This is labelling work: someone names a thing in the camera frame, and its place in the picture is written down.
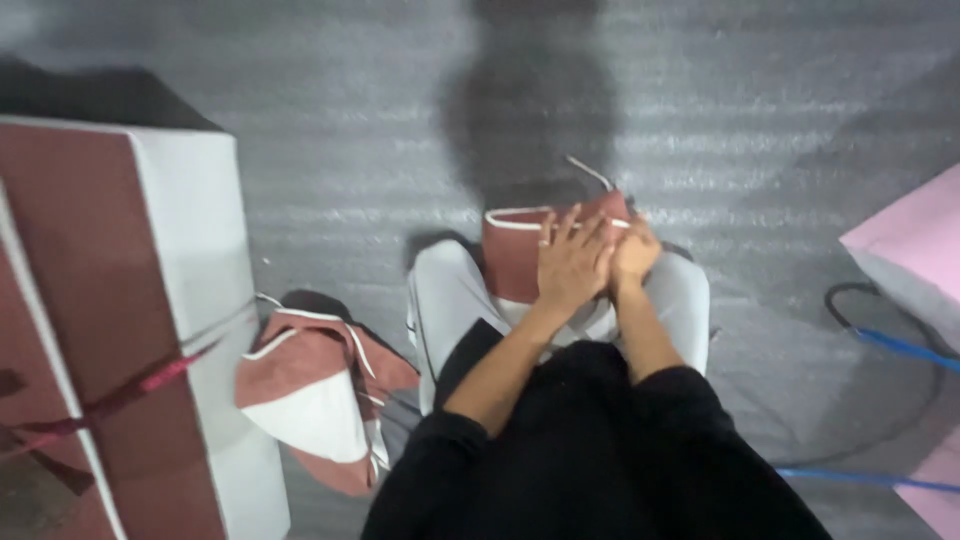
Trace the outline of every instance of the person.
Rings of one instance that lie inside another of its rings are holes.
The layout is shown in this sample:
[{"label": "person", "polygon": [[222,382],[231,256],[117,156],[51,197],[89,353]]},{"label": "person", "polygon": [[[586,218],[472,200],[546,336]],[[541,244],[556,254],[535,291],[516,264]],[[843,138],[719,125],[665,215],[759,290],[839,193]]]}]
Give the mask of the person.
[{"label": "person", "polygon": [[[642,282],[660,243],[644,220],[611,244],[607,218],[578,228],[578,212],[555,234],[557,217],[543,222],[540,296],[519,323],[501,335],[480,319],[450,354],[362,537],[829,538],[658,321]],[[599,294],[625,358],[579,341],[539,365]]]}]

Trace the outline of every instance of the gray floor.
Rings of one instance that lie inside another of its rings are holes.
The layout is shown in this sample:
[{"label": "gray floor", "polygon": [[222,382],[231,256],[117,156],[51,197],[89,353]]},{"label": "gray floor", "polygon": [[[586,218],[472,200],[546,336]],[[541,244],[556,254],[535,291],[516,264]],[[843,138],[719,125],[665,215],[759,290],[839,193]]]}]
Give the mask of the gray floor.
[{"label": "gray floor", "polygon": [[[577,196],[569,153],[707,268],[708,377],[765,456],[907,473],[960,405],[821,308],[860,278],[836,237],[960,161],[956,0],[0,0],[0,49],[5,111],[235,134],[259,287],[403,353],[411,250]],[[368,502],[287,465],[291,537],[354,537]],[[794,485],[838,539],[936,537],[888,490]]]}]

